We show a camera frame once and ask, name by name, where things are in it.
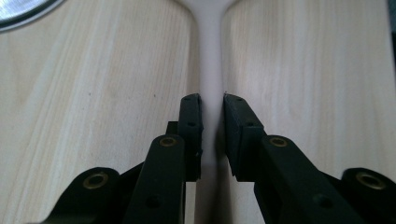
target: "wooden surface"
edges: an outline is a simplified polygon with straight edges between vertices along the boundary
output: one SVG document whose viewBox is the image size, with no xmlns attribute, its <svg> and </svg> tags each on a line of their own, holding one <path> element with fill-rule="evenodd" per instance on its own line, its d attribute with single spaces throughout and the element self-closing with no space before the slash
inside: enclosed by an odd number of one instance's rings
<svg viewBox="0 0 396 224">
<path fill-rule="evenodd" d="M 387 16 L 379 0 L 242 0 L 223 21 L 224 88 L 320 170 L 396 180 Z M 81 172 L 143 161 L 199 89 L 196 37 L 171 0 L 68 0 L 0 34 L 0 222 L 43 220 Z M 230 179 L 230 209 L 219 212 L 263 223 L 252 185 Z"/>
</svg>

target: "metal screw hole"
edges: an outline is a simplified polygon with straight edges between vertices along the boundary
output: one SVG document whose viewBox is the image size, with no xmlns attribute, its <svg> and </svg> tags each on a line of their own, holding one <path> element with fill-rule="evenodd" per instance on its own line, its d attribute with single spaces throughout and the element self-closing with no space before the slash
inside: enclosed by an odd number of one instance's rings
<svg viewBox="0 0 396 224">
<path fill-rule="evenodd" d="M 99 189 L 106 184 L 108 175 L 104 172 L 93 174 L 85 178 L 82 186 L 86 189 Z"/>
<path fill-rule="evenodd" d="M 356 174 L 356 179 L 358 179 L 361 184 L 371 189 L 384 189 L 387 185 L 374 175 L 369 175 L 365 172 L 359 172 Z"/>
<path fill-rule="evenodd" d="M 172 147 L 177 143 L 177 140 L 172 137 L 165 137 L 161 139 L 160 145 L 163 147 Z"/>
<path fill-rule="evenodd" d="M 332 200 L 330 200 L 326 195 L 317 194 L 313 198 L 314 203 L 322 208 L 332 208 Z"/>
<path fill-rule="evenodd" d="M 285 147 L 288 145 L 288 142 L 286 142 L 283 138 L 280 137 L 271 138 L 270 143 L 276 147 Z"/>
</svg>

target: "light wood grain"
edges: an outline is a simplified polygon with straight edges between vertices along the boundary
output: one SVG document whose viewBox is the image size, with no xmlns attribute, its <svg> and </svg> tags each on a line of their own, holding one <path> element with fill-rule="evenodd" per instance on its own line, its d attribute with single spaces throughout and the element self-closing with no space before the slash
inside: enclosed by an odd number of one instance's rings
<svg viewBox="0 0 396 224">
<path fill-rule="evenodd" d="M 385 1 L 243 0 L 223 21 L 224 87 L 322 171 L 396 180 L 396 96 Z M 197 92 L 197 31 L 171 0 L 68 0 L 0 34 L 0 222 L 43 220 L 79 173 L 120 173 Z M 233 223 L 263 223 L 231 183 Z M 193 188 L 187 222 L 193 220 Z"/>
</svg>

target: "black mechanical part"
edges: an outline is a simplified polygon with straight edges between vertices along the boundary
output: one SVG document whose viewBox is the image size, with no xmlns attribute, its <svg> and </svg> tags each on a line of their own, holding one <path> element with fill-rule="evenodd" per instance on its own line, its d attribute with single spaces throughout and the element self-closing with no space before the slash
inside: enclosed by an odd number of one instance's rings
<svg viewBox="0 0 396 224">
<path fill-rule="evenodd" d="M 266 223 L 396 223 L 390 179 L 362 168 L 326 175 L 288 138 L 267 135 L 244 99 L 225 94 L 223 103 L 233 175 L 255 182 Z"/>
<path fill-rule="evenodd" d="M 285 223 L 285 218 L 301 223 L 364 223 L 337 189 L 312 164 L 312 162 L 289 139 L 266 135 L 260 147 L 260 162 L 263 179 L 256 182 L 256 192 L 265 194 L 269 182 L 274 186 L 282 206 L 278 220 L 270 223 Z M 272 200 L 262 200 L 266 207 Z"/>
<path fill-rule="evenodd" d="M 179 116 L 153 140 L 144 163 L 122 175 L 109 168 L 82 173 L 42 223 L 184 223 L 185 182 L 200 177 L 199 94 L 181 100 Z"/>
<path fill-rule="evenodd" d="M 369 223 L 396 223 L 396 184 L 364 168 L 344 171 L 342 193 Z"/>
<path fill-rule="evenodd" d="M 238 181 L 252 182 L 258 173 L 257 145 L 266 135 L 264 126 L 248 103 L 235 95 L 224 95 L 226 150 L 231 170 Z"/>
<path fill-rule="evenodd" d="M 122 223 L 183 223 L 184 140 L 157 137 L 151 144 Z"/>
<path fill-rule="evenodd" d="M 177 134 L 186 143 L 186 181 L 194 182 L 201 178 L 203 129 L 200 95 L 195 93 L 183 97 L 180 102 Z"/>
</svg>

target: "black plastic clamp jaw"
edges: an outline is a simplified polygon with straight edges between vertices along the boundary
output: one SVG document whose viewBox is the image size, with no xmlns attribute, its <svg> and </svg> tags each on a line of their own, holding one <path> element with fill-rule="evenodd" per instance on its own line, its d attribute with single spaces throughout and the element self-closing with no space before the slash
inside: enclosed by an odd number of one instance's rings
<svg viewBox="0 0 396 224">
<path fill-rule="evenodd" d="M 238 181 L 255 182 L 265 223 L 396 223 L 396 185 L 357 168 L 319 171 L 288 138 L 267 135 L 241 97 L 224 95 L 226 154 Z"/>
<path fill-rule="evenodd" d="M 152 141 L 145 162 L 122 175 L 82 173 L 42 223 L 184 223 L 185 182 L 201 174 L 201 111 L 199 94 L 184 97 L 179 121 Z"/>
</svg>

